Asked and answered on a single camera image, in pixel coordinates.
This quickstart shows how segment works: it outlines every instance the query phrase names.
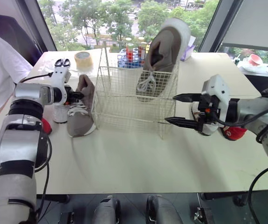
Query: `white shoelace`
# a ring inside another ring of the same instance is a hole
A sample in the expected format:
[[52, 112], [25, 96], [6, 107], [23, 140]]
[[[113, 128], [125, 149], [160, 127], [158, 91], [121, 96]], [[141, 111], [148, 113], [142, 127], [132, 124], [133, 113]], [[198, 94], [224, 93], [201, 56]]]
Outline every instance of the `white shoelace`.
[[88, 114], [87, 107], [82, 103], [82, 101], [73, 103], [69, 108], [68, 115], [73, 116], [76, 112], [80, 112], [82, 115]]
[[153, 72], [150, 71], [148, 78], [138, 83], [137, 90], [139, 92], [146, 92], [148, 87], [152, 90], [152, 92], [156, 90], [157, 87], [156, 79], [152, 73]]

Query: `wire basket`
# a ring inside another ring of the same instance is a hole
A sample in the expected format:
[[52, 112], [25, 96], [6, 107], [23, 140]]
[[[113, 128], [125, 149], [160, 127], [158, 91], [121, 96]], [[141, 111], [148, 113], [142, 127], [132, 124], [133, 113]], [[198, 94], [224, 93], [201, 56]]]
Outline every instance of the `wire basket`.
[[[144, 58], [139, 58], [134, 68], [121, 67], [118, 53], [110, 52], [112, 43], [103, 41], [92, 109], [96, 126], [156, 132], [163, 138], [171, 126], [165, 118], [175, 115], [178, 64], [172, 72], [150, 72], [143, 70]], [[126, 62], [133, 66], [132, 60]]]

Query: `pink cup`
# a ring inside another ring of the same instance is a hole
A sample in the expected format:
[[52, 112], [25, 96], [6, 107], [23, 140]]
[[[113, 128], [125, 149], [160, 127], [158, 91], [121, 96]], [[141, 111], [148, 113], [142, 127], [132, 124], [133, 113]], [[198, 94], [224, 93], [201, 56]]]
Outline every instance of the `pink cup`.
[[262, 59], [258, 55], [254, 55], [254, 54], [250, 55], [248, 62], [253, 66], [258, 66], [258, 65], [263, 64]]

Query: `scissors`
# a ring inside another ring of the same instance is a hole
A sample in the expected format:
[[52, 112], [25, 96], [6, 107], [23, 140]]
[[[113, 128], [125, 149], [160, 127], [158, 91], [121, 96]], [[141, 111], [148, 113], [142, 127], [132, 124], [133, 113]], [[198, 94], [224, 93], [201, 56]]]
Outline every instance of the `scissors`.
[[55, 67], [69, 67], [70, 66], [70, 61], [69, 59], [58, 59], [56, 62], [55, 62]]

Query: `shoe insole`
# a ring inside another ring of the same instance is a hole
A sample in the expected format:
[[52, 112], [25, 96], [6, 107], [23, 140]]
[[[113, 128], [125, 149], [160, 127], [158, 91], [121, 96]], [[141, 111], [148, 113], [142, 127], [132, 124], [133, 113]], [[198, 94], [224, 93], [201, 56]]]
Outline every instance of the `shoe insole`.
[[161, 55], [159, 52], [158, 52], [158, 49], [160, 48], [160, 44], [159, 43], [157, 45], [157, 47], [153, 50], [152, 52], [152, 56], [151, 56], [151, 66], [153, 66], [155, 63], [157, 63], [158, 61], [162, 60], [163, 59], [163, 55]]

